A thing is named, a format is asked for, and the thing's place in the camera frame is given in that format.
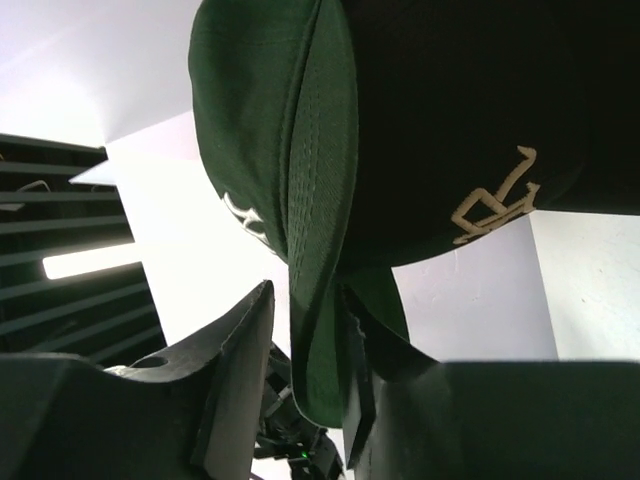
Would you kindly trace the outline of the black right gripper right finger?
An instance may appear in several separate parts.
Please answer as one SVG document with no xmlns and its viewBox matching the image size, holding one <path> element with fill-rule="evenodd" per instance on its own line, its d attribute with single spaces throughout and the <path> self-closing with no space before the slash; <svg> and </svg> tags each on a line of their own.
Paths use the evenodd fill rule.
<svg viewBox="0 0 640 480">
<path fill-rule="evenodd" d="M 359 479 L 635 479 L 639 366 L 440 362 L 339 298 L 347 467 Z"/>
</svg>

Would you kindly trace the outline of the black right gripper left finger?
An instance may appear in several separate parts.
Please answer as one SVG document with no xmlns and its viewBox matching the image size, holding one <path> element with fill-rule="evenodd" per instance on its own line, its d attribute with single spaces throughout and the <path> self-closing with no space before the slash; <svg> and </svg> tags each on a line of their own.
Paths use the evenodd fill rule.
<svg viewBox="0 0 640 480">
<path fill-rule="evenodd" d="M 221 318 L 120 369 L 1 358 L 5 479 L 246 479 L 274 320 L 257 285 Z"/>
</svg>

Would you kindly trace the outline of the black cap gold logo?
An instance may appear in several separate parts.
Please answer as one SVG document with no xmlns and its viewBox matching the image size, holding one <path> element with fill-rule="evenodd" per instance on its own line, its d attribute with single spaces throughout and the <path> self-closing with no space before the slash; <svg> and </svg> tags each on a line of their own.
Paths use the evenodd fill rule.
<svg viewBox="0 0 640 480">
<path fill-rule="evenodd" d="M 639 211 L 635 1 L 348 1 L 356 189 L 339 264 L 395 267 L 535 210 Z"/>
</svg>

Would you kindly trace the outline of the dark green NY cap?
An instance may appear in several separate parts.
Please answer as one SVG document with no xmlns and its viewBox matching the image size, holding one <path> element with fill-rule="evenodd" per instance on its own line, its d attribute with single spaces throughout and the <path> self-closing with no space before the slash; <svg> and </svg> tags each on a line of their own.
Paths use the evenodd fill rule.
<svg viewBox="0 0 640 480">
<path fill-rule="evenodd" d="M 338 1 L 205 1 L 188 68 L 205 171 L 244 231 L 289 272 L 295 403 L 338 428 L 336 299 L 351 288 L 401 337 L 392 271 L 341 269 L 358 166 L 351 36 Z"/>
</svg>

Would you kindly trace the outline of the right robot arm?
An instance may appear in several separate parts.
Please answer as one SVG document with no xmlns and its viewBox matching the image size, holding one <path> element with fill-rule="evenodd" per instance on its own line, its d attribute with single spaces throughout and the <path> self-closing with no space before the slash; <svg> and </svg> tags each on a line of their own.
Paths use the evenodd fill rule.
<svg viewBox="0 0 640 480">
<path fill-rule="evenodd" d="M 5 479 L 635 479 L 635 362 L 438 362 L 341 299 L 344 445 L 297 410 L 274 290 L 131 366 L 1 358 Z"/>
</svg>

